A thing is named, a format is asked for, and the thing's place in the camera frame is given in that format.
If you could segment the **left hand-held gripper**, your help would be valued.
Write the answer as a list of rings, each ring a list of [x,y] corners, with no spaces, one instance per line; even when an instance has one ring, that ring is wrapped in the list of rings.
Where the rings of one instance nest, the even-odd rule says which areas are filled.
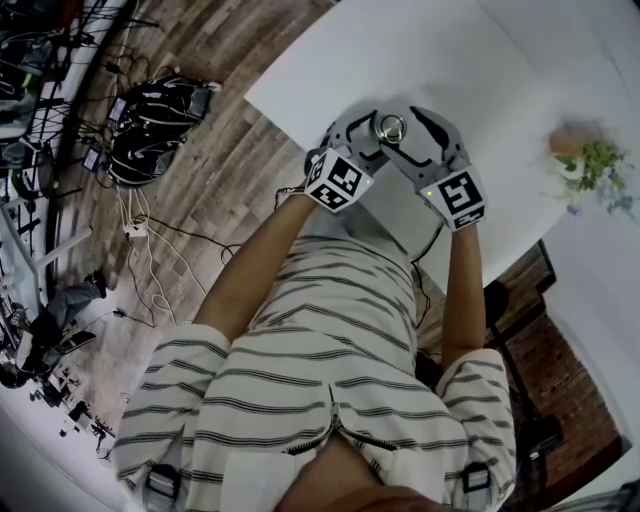
[[[375,133],[376,108],[343,112],[305,159],[303,193],[332,213],[356,203],[389,158]]]

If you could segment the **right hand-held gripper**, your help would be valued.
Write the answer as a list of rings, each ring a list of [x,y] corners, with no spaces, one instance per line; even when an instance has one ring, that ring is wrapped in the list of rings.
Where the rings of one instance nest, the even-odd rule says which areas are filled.
[[[441,148],[443,163],[417,162],[397,146],[384,145],[385,156],[408,178],[416,193],[452,232],[482,221],[487,197],[478,170],[468,160],[460,131],[426,108],[410,111]]]

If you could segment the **small round metal object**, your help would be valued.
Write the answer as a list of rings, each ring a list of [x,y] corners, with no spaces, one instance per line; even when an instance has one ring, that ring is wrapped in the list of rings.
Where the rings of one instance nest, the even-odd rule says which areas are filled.
[[[406,121],[399,114],[376,114],[372,127],[379,141],[391,145],[400,144],[407,133]]]

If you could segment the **person's left forearm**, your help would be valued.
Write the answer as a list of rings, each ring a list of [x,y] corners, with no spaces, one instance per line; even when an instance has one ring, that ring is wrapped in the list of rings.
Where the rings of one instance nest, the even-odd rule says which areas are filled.
[[[243,335],[316,206],[306,195],[288,197],[226,264],[193,322],[216,329],[230,342]]]

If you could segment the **person's right forearm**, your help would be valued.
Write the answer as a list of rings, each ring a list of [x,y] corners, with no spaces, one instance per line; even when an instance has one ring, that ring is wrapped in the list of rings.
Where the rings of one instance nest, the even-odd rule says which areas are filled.
[[[452,234],[449,276],[443,314],[441,355],[445,368],[465,354],[482,349],[486,311],[477,227]]]

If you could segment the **small potted flower plant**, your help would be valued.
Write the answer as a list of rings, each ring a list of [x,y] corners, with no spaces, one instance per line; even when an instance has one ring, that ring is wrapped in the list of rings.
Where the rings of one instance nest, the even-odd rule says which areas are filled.
[[[597,124],[565,123],[548,137],[569,215],[595,205],[640,226],[640,168]]]

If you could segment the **black standing fan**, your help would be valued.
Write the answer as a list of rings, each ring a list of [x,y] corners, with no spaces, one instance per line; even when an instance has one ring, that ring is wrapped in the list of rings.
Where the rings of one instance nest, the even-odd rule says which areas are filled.
[[[496,348],[501,353],[515,383],[516,395],[520,399],[526,418],[521,425],[520,433],[517,435],[518,453],[522,456],[522,463],[529,468],[536,464],[540,469],[544,469],[546,468],[547,456],[563,443],[564,432],[556,416],[543,416],[534,404],[516,363],[508,350],[507,341],[516,334],[521,333],[545,313],[545,304],[543,302],[536,304],[505,331],[499,331],[497,322],[507,312],[510,299],[509,291],[501,282],[493,281],[484,289],[484,298],[486,326],[493,334],[493,339],[487,345],[490,348]]]

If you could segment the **black backpack with white lines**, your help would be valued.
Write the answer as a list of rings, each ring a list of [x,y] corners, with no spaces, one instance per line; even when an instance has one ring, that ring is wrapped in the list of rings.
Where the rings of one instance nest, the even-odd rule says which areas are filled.
[[[125,107],[117,126],[185,133],[204,119],[215,92],[208,84],[180,74],[141,83],[122,96]]]
[[[107,174],[118,186],[141,188],[169,169],[184,140],[178,136],[131,128],[111,140]]]

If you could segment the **person's striped shirt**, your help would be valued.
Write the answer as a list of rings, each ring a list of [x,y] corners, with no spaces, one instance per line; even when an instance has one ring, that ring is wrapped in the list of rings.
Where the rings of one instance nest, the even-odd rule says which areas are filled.
[[[155,465],[180,475],[181,512],[271,512],[329,437],[388,485],[494,511],[516,442],[501,356],[463,356],[435,388],[416,379],[413,287],[399,257],[352,239],[299,238],[248,331],[184,325],[158,344],[111,459],[141,497]],[[489,489],[462,472],[487,463]]]

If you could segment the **person's neck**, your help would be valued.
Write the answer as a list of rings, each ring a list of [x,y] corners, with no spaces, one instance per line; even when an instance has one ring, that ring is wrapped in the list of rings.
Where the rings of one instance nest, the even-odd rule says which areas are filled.
[[[344,438],[333,435],[274,512],[459,512],[408,487],[386,486]]]

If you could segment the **white side table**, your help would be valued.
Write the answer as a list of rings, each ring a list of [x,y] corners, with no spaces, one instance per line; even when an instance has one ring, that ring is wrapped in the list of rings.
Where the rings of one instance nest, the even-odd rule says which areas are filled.
[[[40,279],[46,267],[59,257],[66,255],[93,233],[91,227],[83,227],[73,237],[61,242],[43,256],[34,258],[17,228],[17,217],[10,212],[18,212],[27,205],[27,200],[18,198],[0,205],[0,256],[6,257],[9,268],[2,276],[0,289],[5,289],[11,299],[22,304],[28,312],[36,313],[41,303],[41,292],[46,290],[45,281]]]

